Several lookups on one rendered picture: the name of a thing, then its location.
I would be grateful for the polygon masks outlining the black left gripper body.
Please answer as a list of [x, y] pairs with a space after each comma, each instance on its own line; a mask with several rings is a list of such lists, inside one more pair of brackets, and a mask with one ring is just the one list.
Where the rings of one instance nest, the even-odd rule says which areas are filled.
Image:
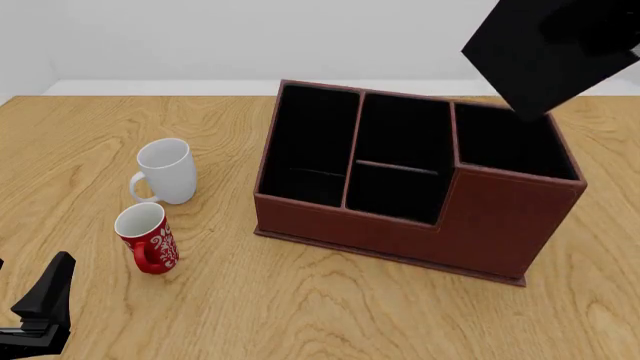
[[60, 355], [70, 335], [65, 325], [29, 323], [30, 327], [0, 327], [0, 355]]

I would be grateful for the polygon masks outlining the black book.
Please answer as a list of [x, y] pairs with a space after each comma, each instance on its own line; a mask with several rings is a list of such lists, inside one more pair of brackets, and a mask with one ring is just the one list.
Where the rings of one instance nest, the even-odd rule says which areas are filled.
[[462, 53], [537, 119], [640, 62], [640, 0], [499, 0]]

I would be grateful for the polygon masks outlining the red-brown desk caddy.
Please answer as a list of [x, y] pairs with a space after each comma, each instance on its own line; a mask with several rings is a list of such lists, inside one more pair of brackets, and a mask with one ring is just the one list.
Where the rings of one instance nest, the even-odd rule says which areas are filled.
[[255, 232], [524, 286], [586, 187], [552, 116], [283, 80]]

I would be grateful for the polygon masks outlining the red mug with white pattern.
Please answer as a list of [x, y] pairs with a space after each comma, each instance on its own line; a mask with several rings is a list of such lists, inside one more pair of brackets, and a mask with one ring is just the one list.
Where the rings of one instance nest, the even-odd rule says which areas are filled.
[[130, 206], [118, 215], [114, 230], [132, 252], [141, 272], [161, 275], [177, 265], [179, 251], [166, 212], [159, 204]]

